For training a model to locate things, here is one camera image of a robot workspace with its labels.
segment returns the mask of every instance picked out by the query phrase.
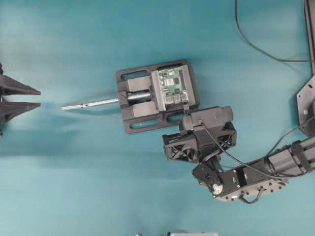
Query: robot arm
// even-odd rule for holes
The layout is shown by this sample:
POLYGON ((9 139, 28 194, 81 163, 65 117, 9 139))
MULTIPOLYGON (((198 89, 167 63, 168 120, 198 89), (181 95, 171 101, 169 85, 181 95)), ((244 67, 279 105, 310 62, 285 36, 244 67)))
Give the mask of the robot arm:
POLYGON ((184 116, 180 133, 164 135, 164 150, 169 160, 198 163, 192 174, 208 187, 213 198, 225 202, 239 199, 251 204, 263 194, 288 185, 288 179, 315 169, 315 137, 284 146, 267 157, 243 163, 229 171, 220 165, 220 154, 236 145, 230 107, 215 107, 184 116), (249 202, 245 197, 256 196, 249 202))

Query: screw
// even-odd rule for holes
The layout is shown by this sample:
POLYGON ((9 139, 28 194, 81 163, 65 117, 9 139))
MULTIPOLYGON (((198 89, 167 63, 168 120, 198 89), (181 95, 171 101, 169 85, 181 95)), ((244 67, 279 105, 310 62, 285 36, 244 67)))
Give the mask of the screw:
MULTIPOLYGON (((136 94, 127 95, 127 100, 132 101, 132 100, 148 98, 148 97, 151 97, 151 94, 149 92, 136 93, 136 94)), ((62 110, 73 110, 73 109, 80 109, 80 108, 86 108, 86 107, 94 107, 94 106, 106 105, 106 104, 111 104, 111 103, 116 103, 116 102, 119 102, 119 98, 111 98, 111 99, 106 99, 102 101, 82 103, 82 104, 73 105, 73 106, 65 106, 65 107, 62 107, 62 110)))

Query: blue table surface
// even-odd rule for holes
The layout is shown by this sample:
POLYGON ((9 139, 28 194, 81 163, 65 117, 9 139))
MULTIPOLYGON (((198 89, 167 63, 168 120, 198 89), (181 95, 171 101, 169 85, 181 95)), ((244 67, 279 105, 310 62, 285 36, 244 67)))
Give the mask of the blue table surface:
MULTIPOLYGON (((302 0, 240 0, 240 23, 266 51, 308 59, 302 0)), ((298 124, 296 94, 309 63, 279 63, 240 38, 232 0, 1 0, 5 74, 42 92, 9 101, 41 108, 5 125, 0 142, 0 235, 162 236, 167 231, 312 235, 314 176, 290 181, 255 205, 212 199, 169 162, 169 127, 127 135, 118 105, 61 106, 116 96, 115 72, 176 59, 194 68, 200 108, 231 106, 230 152, 251 161, 298 124)), ((305 136, 297 131, 285 142, 305 136)), ((222 156, 222 164, 236 163, 222 156)))

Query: bolt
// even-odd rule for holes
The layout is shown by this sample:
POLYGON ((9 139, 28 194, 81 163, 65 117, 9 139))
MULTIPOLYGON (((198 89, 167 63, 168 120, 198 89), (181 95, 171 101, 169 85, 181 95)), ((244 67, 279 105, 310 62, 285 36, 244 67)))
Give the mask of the bolt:
MULTIPOLYGON (((132 101, 132 100, 137 100, 141 98, 149 98, 149 97, 151 97, 151 94, 149 92, 135 93, 135 94, 128 94, 127 100, 132 101)), ((73 105, 73 106, 65 106, 65 107, 62 107, 62 110, 73 110, 73 109, 80 109, 80 108, 86 108, 86 107, 94 107, 94 106, 106 105, 106 104, 117 103, 117 102, 119 102, 119 98, 111 98, 111 99, 106 99, 102 101, 82 103, 82 104, 73 105)))

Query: green circuit board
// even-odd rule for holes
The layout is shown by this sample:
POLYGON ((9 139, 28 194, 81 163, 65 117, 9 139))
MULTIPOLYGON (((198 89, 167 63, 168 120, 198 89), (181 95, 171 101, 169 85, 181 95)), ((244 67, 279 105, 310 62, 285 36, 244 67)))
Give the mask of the green circuit board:
POLYGON ((180 67, 158 71, 165 105, 182 103, 187 99, 185 83, 180 67))

